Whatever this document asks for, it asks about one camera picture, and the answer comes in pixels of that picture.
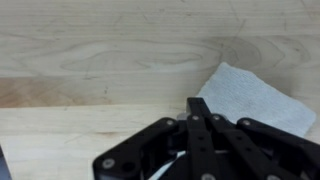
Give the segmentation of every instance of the hole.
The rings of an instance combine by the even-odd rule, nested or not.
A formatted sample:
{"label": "hole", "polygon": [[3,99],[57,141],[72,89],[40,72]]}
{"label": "hole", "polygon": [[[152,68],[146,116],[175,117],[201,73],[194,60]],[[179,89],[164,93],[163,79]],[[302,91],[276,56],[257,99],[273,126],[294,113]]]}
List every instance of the hole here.
{"label": "hole", "polygon": [[201,148],[200,148],[200,151],[201,151],[201,152],[206,152],[207,149],[206,149],[205,147],[201,147]]}
{"label": "hole", "polygon": [[135,165],[132,162],[127,162],[122,165],[122,170],[125,172],[130,172],[134,170],[134,168],[135,168]]}

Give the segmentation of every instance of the bolt head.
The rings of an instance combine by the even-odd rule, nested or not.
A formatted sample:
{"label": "bolt head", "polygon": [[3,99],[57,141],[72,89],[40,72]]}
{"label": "bolt head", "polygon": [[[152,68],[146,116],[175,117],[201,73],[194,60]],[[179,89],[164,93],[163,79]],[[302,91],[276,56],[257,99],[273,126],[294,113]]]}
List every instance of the bolt head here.
{"label": "bolt head", "polygon": [[115,162],[114,159],[111,159],[111,158],[105,159],[105,160],[102,162],[102,167],[103,167],[104,169],[110,169],[110,168],[112,168],[112,167],[114,166],[115,163],[116,163],[116,162]]}
{"label": "bolt head", "polygon": [[220,120],[220,116],[219,115],[213,115],[212,118],[216,121]]}
{"label": "bolt head", "polygon": [[242,123],[246,126],[250,126],[251,122],[249,120],[244,120]]}
{"label": "bolt head", "polygon": [[275,175],[268,175],[266,180],[281,180],[278,176]]}
{"label": "bolt head", "polygon": [[173,121],[172,121],[172,120],[168,120],[168,121],[167,121],[167,124],[168,124],[169,126],[171,126],[171,125],[173,124]]}
{"label": "bolt head", "polygon": [[198,121],[199,120],[199,116],[192,116],[192,119],[195,120],[195,121]]}
{"label": "bolt head", "polygon": [[216,178],[212,174],[206,173],[201,176],[201,180],[216,180]]}

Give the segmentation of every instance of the light wood tabletop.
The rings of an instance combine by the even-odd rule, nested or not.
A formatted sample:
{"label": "light wood tabletop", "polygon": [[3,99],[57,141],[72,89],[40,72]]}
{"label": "light wood tabletop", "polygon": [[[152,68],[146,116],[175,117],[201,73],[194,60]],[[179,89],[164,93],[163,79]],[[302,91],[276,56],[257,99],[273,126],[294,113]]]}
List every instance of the light wood tabletop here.
{"label": "light wood tabletop", "polygon": [[17,180],[91,180],[94,157],[184,111],[221,62],[320,114],[318,0],[0,0],[0,57]]}

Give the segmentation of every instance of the white paper towel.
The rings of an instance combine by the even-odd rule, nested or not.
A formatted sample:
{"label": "white paper towel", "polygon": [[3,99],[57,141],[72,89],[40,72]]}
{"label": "white paper towel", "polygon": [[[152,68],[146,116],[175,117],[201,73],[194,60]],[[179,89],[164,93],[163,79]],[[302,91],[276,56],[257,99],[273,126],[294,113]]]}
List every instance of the white paper towel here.
{"label": "white paper towel", "polygon": [[316,114],[301,102],[269,86],[252,72],[222,63],[202,87],[203,97],[213,113],[231,122],[249,117],[297,136],[304,136]]}

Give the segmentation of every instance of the wooden table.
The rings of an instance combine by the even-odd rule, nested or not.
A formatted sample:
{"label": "wooden table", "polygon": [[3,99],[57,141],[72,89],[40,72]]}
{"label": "wooden table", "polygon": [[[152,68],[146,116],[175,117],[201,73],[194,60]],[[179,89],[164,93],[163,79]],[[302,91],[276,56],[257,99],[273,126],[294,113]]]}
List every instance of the wooden table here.
{"label": "wooden table", "polygon": [[320,113],[318,0],[0,0],[0,57],[18,180],[91,179],[96,155],[182,112],[223,61]]}

